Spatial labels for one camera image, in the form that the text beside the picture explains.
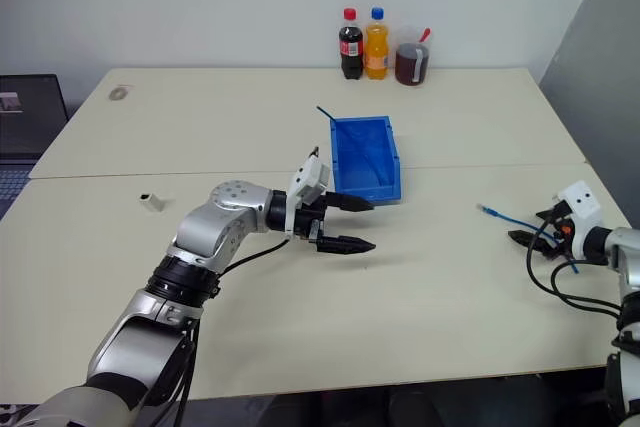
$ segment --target white table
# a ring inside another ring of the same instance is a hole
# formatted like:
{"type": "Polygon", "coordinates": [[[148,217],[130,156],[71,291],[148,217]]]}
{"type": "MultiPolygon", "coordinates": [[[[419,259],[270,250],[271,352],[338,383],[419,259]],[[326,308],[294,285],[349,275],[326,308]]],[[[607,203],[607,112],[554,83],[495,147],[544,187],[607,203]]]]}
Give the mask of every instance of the white table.
{"type": "MultiPolygon", "coordinates": [[[[284,188],[289,175],[32,181],[0,223],[2,402],[40,402],[83,381],[94,348],[145,285],[179,221],[213,186],[235,177],[284,188]],[[150,213],[138,204],[142,192],[169,203],[150,213]]],[[[403,175],[401,204],[328,216],[328,234],[361,236],[378,245],[374,251],[318,254],[298,241],[224,279],[222,293],[206,304],[194,398],[605,362],[613,320],[539,291],[527,277],[524,249],[506,236],[511,226],[475,208],[483,202],[535,221],[533,213],[548,207],[552,194],[584,179],[606,224],[627,225],[589,166],[405,169],[403,175]]],[[[238,256],[280,238],[250,236],[238,256]]],[[[581,270],[566,273],[562,287],[617,300],[615,274],[581,270]]],[[[548,279],[550,266],[536,272],[548,279]]]]}
{"type": "Polygon", "coordinates": [[[433,70],[418,88],[338,69],[115,69],[32,178],[289,172],[336,117],[389,115],[403,167],[568,164],[584,157],[526,69],[433,70]],[[122,100],[109,100],[118,86],[122,100]]]}

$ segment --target laptop screen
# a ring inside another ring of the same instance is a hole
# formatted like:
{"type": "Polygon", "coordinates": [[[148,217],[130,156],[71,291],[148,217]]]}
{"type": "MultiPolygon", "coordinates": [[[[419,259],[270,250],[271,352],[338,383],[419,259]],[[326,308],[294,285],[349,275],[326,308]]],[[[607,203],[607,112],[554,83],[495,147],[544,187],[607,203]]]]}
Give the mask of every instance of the laptop screen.
{"type": "Polygon", "coordinates": [[[0,75],[0,160],[39,159],[66,123],[55,75],[0,75]]]}

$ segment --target blue plastic bin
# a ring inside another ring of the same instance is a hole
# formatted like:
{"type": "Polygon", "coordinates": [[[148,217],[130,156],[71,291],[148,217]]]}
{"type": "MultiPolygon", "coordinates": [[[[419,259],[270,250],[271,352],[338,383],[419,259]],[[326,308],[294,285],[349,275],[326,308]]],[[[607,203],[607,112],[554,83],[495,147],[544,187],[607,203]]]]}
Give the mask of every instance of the blue plastic bin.
{"type": "Polygon", "coordinates": [[[331,155],[336,192],[371,202],[402,197],[400,159],[389,117],[332,120],[331,155]]]}

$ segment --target small white object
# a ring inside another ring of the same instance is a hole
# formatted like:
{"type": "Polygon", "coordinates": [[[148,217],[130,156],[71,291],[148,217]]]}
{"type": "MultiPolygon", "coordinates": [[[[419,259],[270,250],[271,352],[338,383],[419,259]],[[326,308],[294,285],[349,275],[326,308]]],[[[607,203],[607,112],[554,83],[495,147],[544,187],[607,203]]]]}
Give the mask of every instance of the small white object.
{"type": "Polygon", "coordinates": [[[591,229],[602,226],[602,208],[593,191],[584,180],[570,185],[556,196],[558,201],[564,200],[571,207],[571,220],[574,223],[573,243],[571,251],[577,260],[583,260],[584,241],[591,229]]]}
{"type": "Polygon", "coordinates": [[[140,203],[150,212],[160,212],[164,207],[164,202],[156,197],[155,194],[140,194],[140,203]]]}
{"type": "Polygon", "coordinates": [[[293,238],[293,227],[296,209],[302,203],[309,205],[322,195],[329,184],[329,167],[318,158],[316,150],[293,174],[287,191],[287,210],[284,219],[284,233],[288,239],[293,238]]]}

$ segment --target soda bottle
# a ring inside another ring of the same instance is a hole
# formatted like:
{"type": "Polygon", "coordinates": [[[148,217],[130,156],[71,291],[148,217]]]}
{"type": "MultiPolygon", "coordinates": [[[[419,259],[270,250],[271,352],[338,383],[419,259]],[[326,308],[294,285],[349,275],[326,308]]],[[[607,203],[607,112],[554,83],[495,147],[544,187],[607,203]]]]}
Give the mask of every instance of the soda bottle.
{"type": "Polygon", "coordinates": [[[359,79],[363,68],[362,31],[356,24],[356,9],[344,9],[344,27],[340,29],[340,57],[345,79],[359,79]]]}
{"type": "Polygon", "coordinates": [[[389,46],[387,35],[389,29],[382,19],[384,10],[381,7],[371,9],[371,22],[367,26],[367,47],[365,49],[365,70],[370,79],[384,79],[387,75],[389,46]]]}

